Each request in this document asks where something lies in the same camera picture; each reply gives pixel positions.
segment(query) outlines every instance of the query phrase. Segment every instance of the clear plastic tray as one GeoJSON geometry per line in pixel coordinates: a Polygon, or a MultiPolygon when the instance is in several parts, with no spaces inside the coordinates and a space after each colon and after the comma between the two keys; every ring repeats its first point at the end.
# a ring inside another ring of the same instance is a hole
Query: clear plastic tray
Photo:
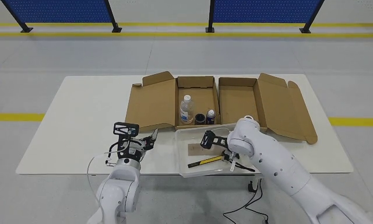
{"type": "MultiPolygon", "coordinates": [[[[235,168],[233,172],[230,171],[231,163],[224,162],[222,160],[203,164],[200,166],[188,168],[188,164],[198,162],[201,160],[213,158],[211,155],[199,155],[189,156],[188,145],[189,144],[200,144],[205,131],[212,130],[217,136],[227,137],[229,131],[224,128],[228,128],[230,131],[234,129],[235,124],[224,124],[211,127],[201,128],[189,128],[180,129],[175,132],[175,152],[178,156],[178,167],[182,177],[196,177],[205,176],[209,174],[240,174],[240,173],[252,173],[246,170],[235,168]]],[[[252,167],[247,156],[240,155],[240,159],[236,161],[246,167],[252,167]]]]}

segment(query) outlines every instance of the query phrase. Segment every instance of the black metal post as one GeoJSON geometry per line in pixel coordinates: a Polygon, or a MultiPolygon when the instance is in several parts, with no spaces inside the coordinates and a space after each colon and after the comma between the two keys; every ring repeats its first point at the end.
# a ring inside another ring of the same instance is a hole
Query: black metal post
{"type": "Polygon", "coordinates": [[[114,15],[112,14],[112,10],[110,7],[109,0],[104,0],[107,12],[109,13],[110,19],[111,19],[111,24],[113,26],[112,33],[120,33],[122,31],[122,28],[118,26],[118,23],[115,22],[114,15]]]}
{"type": "Polygon", "coordinates": [[[314,22],[315,20],[315,17],[316,15],[319,13],[319,10],[322,6],[322,4],[324,3],[325,0],[320,0],[319,3],[317,4],[313,14],[311,15],[310,19],[308,20],[308,22],[304,25],[303,28],[299,28],[299,30],[302,32],[302,33],[307,33],[307,34],[310,34],[310,30],[309,28],[311,27],[312,25],[312,22],[314,22]]]}
{"type": "Polygon", "coordinates": [[[14,13],[12,8],[8,5],[8,3],[6,3],[5,0],[1,0],[1,2],[5,5],[7,10],[10,12],[10,14],[14,17],[14,19],[17,21],[19,26],[22,28],[21,33],[28,33],[33,29],[32,27],[28,27],[24,22],[21,22],[21,20],[17,17],[17,14],[14,13]]]}
{"type": "Polygon", "coordinates": [[[209,14],[209,27],[206,27],[206,33],[214,33],[215,29],[212,27],[214,22],[215,0],[210,0],[210,14],[209,14]]]}

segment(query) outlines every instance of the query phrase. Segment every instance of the blue panel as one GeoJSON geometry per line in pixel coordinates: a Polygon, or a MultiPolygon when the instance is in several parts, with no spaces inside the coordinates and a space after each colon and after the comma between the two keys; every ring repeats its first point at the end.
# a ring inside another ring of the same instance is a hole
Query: blue panel
{"type": "Polygon", "coordinates": [[[111,22],[104,0],[6,0],[21,22],[111,22]]]}
{"type": "Polygon", "coordinates": [[[214,22],[305,23],[320,0],[215,0],[214,22]]]}

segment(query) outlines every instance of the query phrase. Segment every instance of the yellow stripe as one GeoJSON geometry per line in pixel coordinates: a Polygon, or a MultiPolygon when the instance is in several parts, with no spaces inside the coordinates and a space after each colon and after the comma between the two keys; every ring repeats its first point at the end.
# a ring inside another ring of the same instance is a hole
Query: yellow stripe
{"type": "Polygon", "coordinates": [[[271,33],[271,32],[0,32],[0,37],[261,37],[261,38],[373,38],[373,33],[271,33]]]}
{"type": "Polygon", "coordinates": [[[214,162],[214,161],[218,161],[222,159],[222,156],[218,156],[218,157],[213,157],[213,158],[210,158],[210,159],[206,159],[206,160],[202,160],[200,161],[200,165],[203,165],[203,164],[206,164],[206,163],[209,163],[209,162],[214,162]]]}
{"type": "MultiPolygon", "coordinates": [[[[102,27],[111,23],[27,23],[29,26],[44,27],[102,27]]],[[[119,22],[119,26],[207,26],[207,22],[119,22]]],[[[0,23],[0,26],[19,26],[17,23],[0,23]]],[[[214,23],[214,26],[252,27],[302,27],[304,23],[214,23]]],[[[312,27],[373,27],[373,23],[313,23],[312,27]]]]}
{"type": "MultiPolygon", "coordinates": [[[[40,122],[44,118],[43,113],[0,113],[0,121],[35,121],[40,122]]],[[[354,118],[354,117],[329,117],[329,121],[333,126],[346,127],[373,127],[373,118],[354,118]]],[[[201,162],[206,163],[207,160],[213,160],[218,157],[206,159],[201,162]]]]}
{"type": "Polygon", "coordinates": [[[329,121],[333,126],[373,127],[373,118],[329,117],[329,121]]]}
{"type": "Polygon", "coordinates": [[[0,121],[34,121],[40,122],[45,114],[35,113],[0,113],[0,121]]]}

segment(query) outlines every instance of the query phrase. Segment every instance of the bottle cap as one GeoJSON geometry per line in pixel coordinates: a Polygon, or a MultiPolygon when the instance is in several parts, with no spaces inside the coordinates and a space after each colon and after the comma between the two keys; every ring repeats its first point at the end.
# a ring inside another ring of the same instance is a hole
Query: bottle cap
{"type": "Polygon", "coordinates": [[[214,110],[209,110],[209,112],[207,112],[207,114],[209,116],[213,116],[213,115],[215,115],[215,111],[214,110]]]}
{"type": "Polygon", "coordinates": [[[185,95],[184,96],[184,101],[185,102],[189,102],[191,100],[191,96],[190,95],[185,95]]]}

